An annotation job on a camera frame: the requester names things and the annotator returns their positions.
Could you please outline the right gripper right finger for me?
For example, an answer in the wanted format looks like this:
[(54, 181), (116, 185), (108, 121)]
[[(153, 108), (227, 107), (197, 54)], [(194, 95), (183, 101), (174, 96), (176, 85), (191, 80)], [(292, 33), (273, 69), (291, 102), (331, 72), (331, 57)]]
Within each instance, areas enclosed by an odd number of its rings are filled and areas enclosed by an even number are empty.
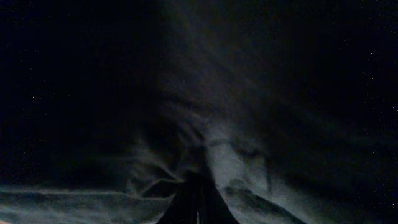
[(200, 224), (239, 224), (212, 180), (198, 175), (200, 183), (198, 213)]

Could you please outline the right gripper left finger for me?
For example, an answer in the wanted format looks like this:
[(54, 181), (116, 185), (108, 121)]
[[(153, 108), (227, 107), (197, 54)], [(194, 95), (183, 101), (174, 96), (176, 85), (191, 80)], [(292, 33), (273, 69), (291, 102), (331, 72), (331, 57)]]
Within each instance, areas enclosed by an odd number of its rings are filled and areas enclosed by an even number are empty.
[(157, 224), (196, 224), (198, 213), (199, 175), (189, 174), (180, 185), (169, 208)]

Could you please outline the black shorts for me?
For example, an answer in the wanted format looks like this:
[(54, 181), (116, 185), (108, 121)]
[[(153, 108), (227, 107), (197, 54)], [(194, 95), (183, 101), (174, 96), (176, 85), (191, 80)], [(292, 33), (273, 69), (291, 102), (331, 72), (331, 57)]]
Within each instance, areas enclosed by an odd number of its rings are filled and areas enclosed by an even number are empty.
[(397, 222), (396, 1), (2, 1), (1, 222)]

